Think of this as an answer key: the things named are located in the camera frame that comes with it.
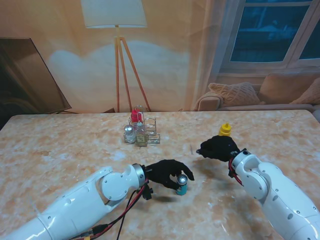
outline lamp leg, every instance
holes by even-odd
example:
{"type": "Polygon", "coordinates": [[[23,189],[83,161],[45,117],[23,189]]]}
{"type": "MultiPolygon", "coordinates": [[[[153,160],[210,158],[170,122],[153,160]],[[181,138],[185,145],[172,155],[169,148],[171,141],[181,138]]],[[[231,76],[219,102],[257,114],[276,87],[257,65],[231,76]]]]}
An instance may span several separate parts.
{"type": "Polygon", "coordinates": [[[149,106],[149,103],[148,103],[148,100],[147,100],[146,93],[144,91],[144,88],[142,87],[142,84],[141,84],[141,81],[140,81],[140,78],[139,78],[139,75],[138,75],[134,60],[133,60],[133,58],[131,56],[130,50],[129,50],[128,45],[127,45],[127,41],[126,41],[126,39],[124,37],[120,37],[120,39],[123,42],[124,49],[125,49],[126,54],[128,55],[128,58],[130,60],[130,63],[131,63],[135,78],[136,78],[136,80],[137,80],[137,82],[139,84],[139,88],[140,88],[140,91],[141,91],[141,93],[143,95],[143,98],[144,98],[145,104],[147,106],[147,109],[148,109],[149,112],[151,112],[151,109],[150,109],[150,106],[149,106]]]}
{"type": "Polygon", "coordinates": [[[130,93],[129,93],[129,88],[128,88],[128,81],[127,81],[127,75],[126,75],[126,67],[125,67],[125,61],[124,61],[124,55],[122,52],[122,47],[121,47],[121,42],[120,42],[120,37],[117,34],[116,36],[116,42],[118,45],[119,53],[120,53],[120,60],[121,60],[121,66],[122,66],[122,72],[123,72],[123,78],[124,78],[124,85],[125,85],[125,90],[126,90],[126,96],[128,97],[128,103],[129,103],[129,108],[130,108],[130,113],[132,112],[132,105],[131,105],[131,100],[130,100],[130,93]]]}
{"type": "Polygon", "coordinates": [[[119,48],[117,38],[114,39],[115,52],[115,84],[116,84],[116,112],[120,112],[120,94],[119,94],[119,48]]]}

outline marble table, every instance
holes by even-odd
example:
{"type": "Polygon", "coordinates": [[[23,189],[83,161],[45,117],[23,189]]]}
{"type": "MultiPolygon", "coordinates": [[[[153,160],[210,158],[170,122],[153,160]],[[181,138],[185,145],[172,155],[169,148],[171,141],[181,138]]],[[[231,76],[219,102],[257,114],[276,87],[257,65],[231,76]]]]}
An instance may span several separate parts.
{"type": "MultiPolygon", "coordinates": [[[[193,171],[178,196],[150,183],[152,199],[127,214],[121,240],[280,240],[258,202],[228,177],[226,163],[196,154],[228,121],[240,149],[276,164],[320,208],[320,124],[305,110],[153,112],[161,144],[124,143],[128,113],[19,115],[0,131],[0,238],[43,211],[55,198],[103,166],[162,159],[193,171]]],[[[100,223],[114,220],[123,202],[100,223]]],[[[99,239],[115,239],[120,224],[99,239]]]]}

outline yellow bottle cap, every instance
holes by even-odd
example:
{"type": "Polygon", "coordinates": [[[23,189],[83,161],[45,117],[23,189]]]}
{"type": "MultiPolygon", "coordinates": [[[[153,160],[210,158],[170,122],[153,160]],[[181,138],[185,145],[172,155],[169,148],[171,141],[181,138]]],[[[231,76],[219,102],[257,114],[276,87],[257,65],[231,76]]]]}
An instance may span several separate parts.
{"type": "Polygon", "coordinates": [[[219,136],[230,136],[231,134],[231,126],[228,122],[225,124],[222,124],[220,130],[219,130],[219,136]]]}

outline white lamp shade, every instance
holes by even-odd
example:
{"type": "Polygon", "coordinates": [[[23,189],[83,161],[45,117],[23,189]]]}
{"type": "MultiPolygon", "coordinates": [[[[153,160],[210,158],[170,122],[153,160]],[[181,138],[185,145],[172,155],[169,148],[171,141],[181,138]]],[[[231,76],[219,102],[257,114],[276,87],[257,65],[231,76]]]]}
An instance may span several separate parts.
{"type": "Polygon", "coordinates": [[[87,28],[144,28],[147,26],[141,0],[81,0],[87,28]]]}

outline red bottle cap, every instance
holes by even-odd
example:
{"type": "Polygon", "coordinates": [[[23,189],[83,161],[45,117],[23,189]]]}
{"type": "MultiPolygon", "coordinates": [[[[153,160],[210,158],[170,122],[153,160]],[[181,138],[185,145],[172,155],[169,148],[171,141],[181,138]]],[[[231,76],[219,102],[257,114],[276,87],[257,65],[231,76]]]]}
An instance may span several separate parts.
{"type": "Polygon", "coordinates": [[[131,112],[131,121],[133,123],[142,122],[142,114],[140,114],[136,108],[134,108],[131,112]]]}

